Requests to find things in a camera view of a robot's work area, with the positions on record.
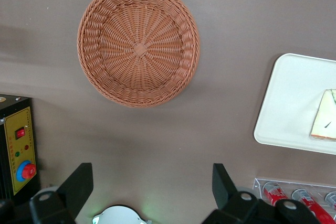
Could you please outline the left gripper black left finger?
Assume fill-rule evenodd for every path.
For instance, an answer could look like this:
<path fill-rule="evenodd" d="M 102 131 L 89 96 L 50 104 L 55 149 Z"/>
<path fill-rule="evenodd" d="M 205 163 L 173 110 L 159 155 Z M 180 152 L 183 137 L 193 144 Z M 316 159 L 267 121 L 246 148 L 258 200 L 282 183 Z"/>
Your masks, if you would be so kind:
<path fill-rule="evenodd" d="M 40 191 L 30 200 L 33 223 L 75 223 L 92 191 L 92 164 L 82 163 L 56 190 Z"/>

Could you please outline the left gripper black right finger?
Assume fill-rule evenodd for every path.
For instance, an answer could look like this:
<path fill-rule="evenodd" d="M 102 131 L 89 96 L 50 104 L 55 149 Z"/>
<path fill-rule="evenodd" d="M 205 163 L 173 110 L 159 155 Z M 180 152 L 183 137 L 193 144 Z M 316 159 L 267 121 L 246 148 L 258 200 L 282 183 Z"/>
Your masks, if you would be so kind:
<path fill-rule="evenodd" d="M 281 199 L 274 206 L 252 193 L 237 190 L 223 164 L 214 163 L 212 192 L 217 209 L 203 224 L 216 223 L 319 223 L 302 203 Z"/>

